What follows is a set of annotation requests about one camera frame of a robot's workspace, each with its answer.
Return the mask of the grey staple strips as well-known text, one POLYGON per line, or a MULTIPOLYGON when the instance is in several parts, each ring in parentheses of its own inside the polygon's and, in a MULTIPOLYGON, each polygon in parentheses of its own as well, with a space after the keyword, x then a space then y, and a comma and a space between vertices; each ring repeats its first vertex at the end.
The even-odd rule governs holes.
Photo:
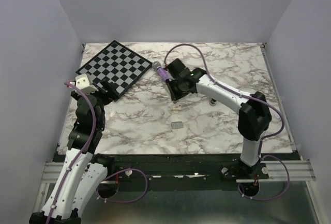
POLYGON ((171 128, 172 129, 181 129, 181 128, 183 128, 183 122, 172 122, 171 128))

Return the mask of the small staple box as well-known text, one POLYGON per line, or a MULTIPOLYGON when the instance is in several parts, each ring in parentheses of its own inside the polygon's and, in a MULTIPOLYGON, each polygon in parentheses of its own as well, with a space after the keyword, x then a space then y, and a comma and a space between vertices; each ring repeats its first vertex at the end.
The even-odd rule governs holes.
POLYGON ((181 110, 182 110, 182 106, 180 104, 175 104, 171 106, 171 111, 181 111, 181 110))

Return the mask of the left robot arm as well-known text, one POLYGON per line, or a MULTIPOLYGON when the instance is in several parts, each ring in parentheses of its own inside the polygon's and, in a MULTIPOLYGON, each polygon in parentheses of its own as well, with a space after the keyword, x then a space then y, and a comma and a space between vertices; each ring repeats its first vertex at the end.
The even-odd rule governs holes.
POLYGON ((95 150, 105 128, 104 107, 119 98, 114 83, 96 87, 82 75, 66 86, 77 101, 77 120, 68 137, 68 148, 57 182, 41 211, 29 223, 81 223, 83 211, 102 180, 114 176, 112 161, 95 150))

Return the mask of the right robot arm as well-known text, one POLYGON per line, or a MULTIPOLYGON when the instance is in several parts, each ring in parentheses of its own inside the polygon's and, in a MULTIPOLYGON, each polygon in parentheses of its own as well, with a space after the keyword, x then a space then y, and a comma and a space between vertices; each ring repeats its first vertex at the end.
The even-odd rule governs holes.
POLYGON ((165 71, 170 76, 166 84, 173 101, 190 93, 200 94, 225 105, 238 115, 238 131, 243 137, 238 173, 243 178, 252 177, 257 172, 256 164, 260 160, 262 135, 272 120, 265 96, 255 92, 247 99, 244 97, 246 93, 229 86, 228 89, 222 88, 213 82, 204 69, 195 68, 191 71, 179 59, 168 64, 165 71))

